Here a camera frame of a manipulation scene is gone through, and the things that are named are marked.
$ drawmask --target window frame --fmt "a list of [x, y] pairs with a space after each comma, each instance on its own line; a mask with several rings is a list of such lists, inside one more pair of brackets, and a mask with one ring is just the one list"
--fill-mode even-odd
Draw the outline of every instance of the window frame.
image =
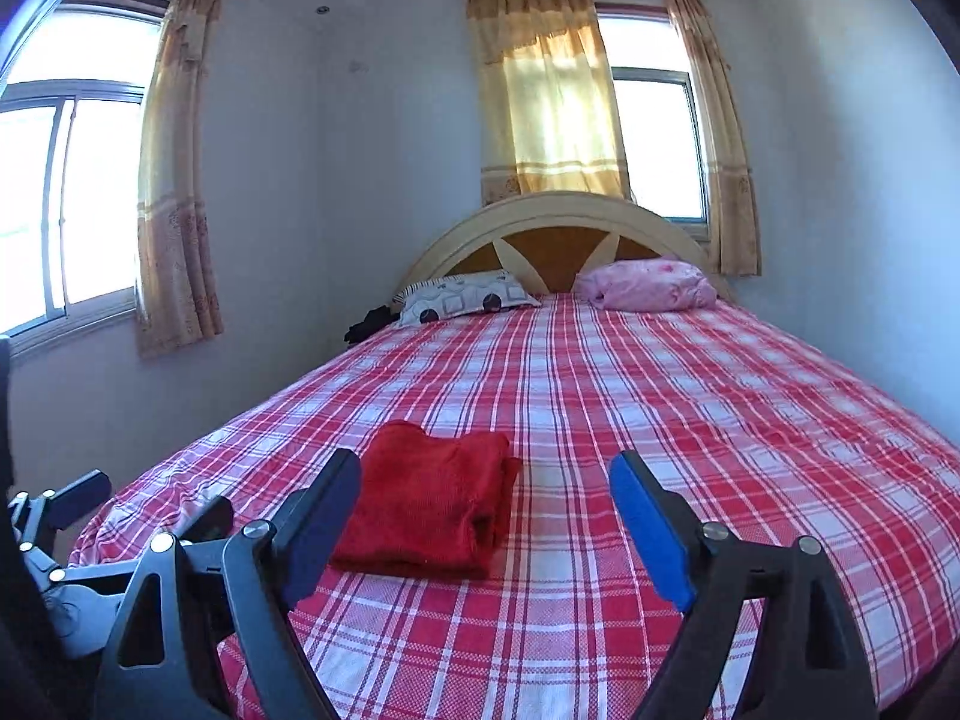
[[[67, 4], [56, 9], [56, 12], [94, 12], [103, 15], [110, 15], [116, 18], [125, 18], [133, 20], [145, 20], [146, 22], [160, 24], [160, 18], [157, 16], [120, 7], [104, 7], [102, 5], [85, 4]], [[125, 317], [131, 317], [136, 310], [136, 298], [134, 297], [134, 288], [125, 287], [121, 290], [114, 290], [104, 295], [96, 295], [94, 298], [80, 300], [77, 303], [71, 303], [64, 290], [64, 307], [56, 308], [53, 304], [53, 288], [50, 274], [50, 236], [49, 230], [51, 217], [49, 214], [51, 202], [51, 190], [53, 188], [53, 170], [56, 162], [56, 144], [61, 138], [61, 130], [67, 127], [64, 137], [64, 160], [59, 167], [65, 167], [66, 159], [69, 156], [70, 138], [72, 135], [74, 119], [76, 118], [77, 106], [81, 100], [107, 100], [117, 103], [135, 103], [143, 104], [143, 98], [146, 95], [146, 89], [136, 84], [125, 81], [104, 81], [99, 79], [45, 79], [37, 81], [22, 81], [21, 83], [8, 84], [3, 94], [0, 95], [0, 113], [6, 113], [13, 110], [24, 110], [30, 108], [51, 107], [56, 108], [54, 119], [51, 124], [50, 141], [47, 148], [46, 170], [43, 180], [43, 199], [41, 206], [40, 234], [42, 251], [42, 278], [43, 294], [46, 313], [43, 317], [31, 319], [30, 322], [24, 322], [17, 327], [0, 332], [11, 337], [13, 343], [13, 355], [19, 356], [40, 346], [46, 346], [50, 343], [73, 337], [80, 333], [103, 326], [109, 322], [116, 322]], [[72, 103], [69, 113], [69, 122], [64, 122], [64, 108], [67, 103]], [[61, 197], [59, 198], [59, 215], [56, 216], [58, 225], [64, 224], [64, 206], [62, 205], [62, 193], [64, 187], [61, 183]], [[61, 247], [61, 279], [66, 278], [66, 264], [64, 263], [64, 236], [59, 236], [59, 246]]]
[[[627, 4], [597, 4], [597, 15], [600, 18], [646, 20], [647, 22], [669, 23], [669, 15], [663, 8], [651, 5]], [[686, 105], [690, 112], [690, 122], [693, 126], [693, 139], [697, 152], [697, 169], [700, 174], [700, 207], [702, 217], [664, 217], [669, 223], [683, 228], [690, 237], [698, 242], [709, 241], [709, 194], [707, 193], [707, 163], [704, 162], [704, 141], [701, 134], [700, 116], [697, 111], [696, 95], [693, 93], [693, 83], [690, 73], [677, 70], [659, 70], [655, 68], [637, 68], [611, 66], [614, 81], [646, 81], [648, 83], [672, 83], [683, 87], [686, 95]], [[643, 207], [632, 197], [635, 204]]]

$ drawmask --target beige curtain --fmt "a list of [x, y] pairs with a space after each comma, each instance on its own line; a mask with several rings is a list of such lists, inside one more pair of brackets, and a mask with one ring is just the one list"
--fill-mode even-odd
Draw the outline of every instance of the beige curtain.
[[754, 182], [727, 63], [701, 0], [666, 0], [670, 20], [690, 56], [694, 95], [704, 129], [709, 191], [710, 264], [720, 274], [760, 275]]
[[630, 197], [593, 0], [467, 0], [488, 205], [528, 191]]
[[200, 80], [220, 0], [171, 0], [143, 103], [136, 283], [145, 356], [223, 331], [197, 170]]

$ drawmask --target folded red cloth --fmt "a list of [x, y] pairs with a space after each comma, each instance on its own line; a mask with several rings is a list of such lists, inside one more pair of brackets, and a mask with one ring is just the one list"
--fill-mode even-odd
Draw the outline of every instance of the folded red cloth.
[[520, 460], [499, 433], [435, 439], [409, 422], [379, 428], [330, 565], [426, 579], [484, 579], [510, 525]]

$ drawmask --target wooden headboard panel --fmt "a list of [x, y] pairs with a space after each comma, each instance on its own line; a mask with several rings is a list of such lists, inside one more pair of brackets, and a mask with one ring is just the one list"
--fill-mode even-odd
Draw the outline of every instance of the wooden headboard panel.
[[[416, 261], [400, 288], [503, 268], [535, 295], [569, 292], [584, 269], [663, 254], [707, 271], [707, 255], [693, 238], [640, 206], [582, 191], [543, 191], [462, 221]], [[723, 278], [709, 278], [722, 298], [733, 299]]]

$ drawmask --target plaid bedspread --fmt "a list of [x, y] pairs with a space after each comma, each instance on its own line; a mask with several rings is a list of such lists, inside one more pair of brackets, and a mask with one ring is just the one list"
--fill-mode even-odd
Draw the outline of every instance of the plaid bedspread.
[[[129, 485], [72, 560], [135, 556], [215, 494], [237, 523], [275, 512], [335, 447], [376, 426], [506, 433], [524, 461], [488, 581], [328, 569], [291, 615], [344, 718], [625, 718], [680, 618], [659, 599], [608, 494], [635, 447], [702, 519], [741, 538], [812, 533], [840, 569], [884, 706], [958, 638], [960, 453], [815, 349], [727, 305], [541, 309], [391, 329]], [[760, 610], [746, 605], [713, 717], [733, 713]], [[260, 717], [234, 640], [243, 717]]]

